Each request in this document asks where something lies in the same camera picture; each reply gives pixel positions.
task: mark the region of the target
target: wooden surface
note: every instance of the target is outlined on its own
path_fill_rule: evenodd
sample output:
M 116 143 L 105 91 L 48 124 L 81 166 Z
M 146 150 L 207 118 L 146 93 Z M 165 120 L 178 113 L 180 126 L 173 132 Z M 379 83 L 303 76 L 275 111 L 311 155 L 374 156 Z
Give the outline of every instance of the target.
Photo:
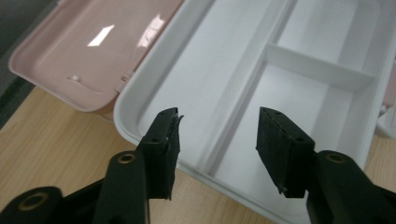
M 134 149 L 114 125 L 36 88 L 0 131 L 0 209 L 28 189 L 56 186 L 64 195 L 104 177 L 117 152 Z M 396 141 L 374 138 L 365 169 L 396 191 Z M 151 223 L 272 223 L 177 171 L 173 201 L 150 200 Z

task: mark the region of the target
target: tray divider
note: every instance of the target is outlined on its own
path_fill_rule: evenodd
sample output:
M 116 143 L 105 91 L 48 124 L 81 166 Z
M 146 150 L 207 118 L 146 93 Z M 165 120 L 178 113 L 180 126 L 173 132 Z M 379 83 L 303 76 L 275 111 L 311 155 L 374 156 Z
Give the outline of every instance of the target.
M 296 74 L 352 92 L 367 86 L 374 78 L 364 72 L 322 61 L 271 43 L 267 46 L 266 61 Z

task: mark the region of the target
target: screw hole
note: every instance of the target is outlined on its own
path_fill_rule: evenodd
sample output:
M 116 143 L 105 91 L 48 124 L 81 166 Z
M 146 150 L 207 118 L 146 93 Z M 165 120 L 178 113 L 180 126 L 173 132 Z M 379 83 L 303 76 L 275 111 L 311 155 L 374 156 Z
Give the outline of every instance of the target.
M 49 195 L 46 192 L 37 192 L 24 199 L 18 205 L 18 209 L 20 209 L 21 211 L 33 210 L 43 204 L 48 199 L 48 197 Z
M 136 156 L 133 154 L 125 154 L 118 158 L 119 163 L 126 164 L 133 162 L 136 159 Z
M 330 153 L 326 155 L 326 159 L 335 163 L 345 163 L 346 159 L 342 155 Z

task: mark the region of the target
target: white plastic tray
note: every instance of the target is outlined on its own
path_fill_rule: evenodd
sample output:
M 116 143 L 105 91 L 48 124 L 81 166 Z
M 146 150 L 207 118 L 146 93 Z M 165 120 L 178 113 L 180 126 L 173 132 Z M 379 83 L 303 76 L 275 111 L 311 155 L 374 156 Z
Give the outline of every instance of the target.
M 278 194 L 255 149 L 259 108 L 363 167 L 396 52 L 396 2 L 212 2 L 185 1 L 121 93 L 117 129 L 138 144 L 176 106 L 180 169 L 276 222 L 307 223 L 305 201 Z

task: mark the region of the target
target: pink plastic case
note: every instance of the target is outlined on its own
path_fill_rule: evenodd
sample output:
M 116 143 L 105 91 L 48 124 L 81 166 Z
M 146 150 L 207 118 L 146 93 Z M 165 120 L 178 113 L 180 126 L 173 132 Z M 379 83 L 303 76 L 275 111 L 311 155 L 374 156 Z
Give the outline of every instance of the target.
M 9 68 L 77 110 L 111 112 L 183 0 L 62 0 Z

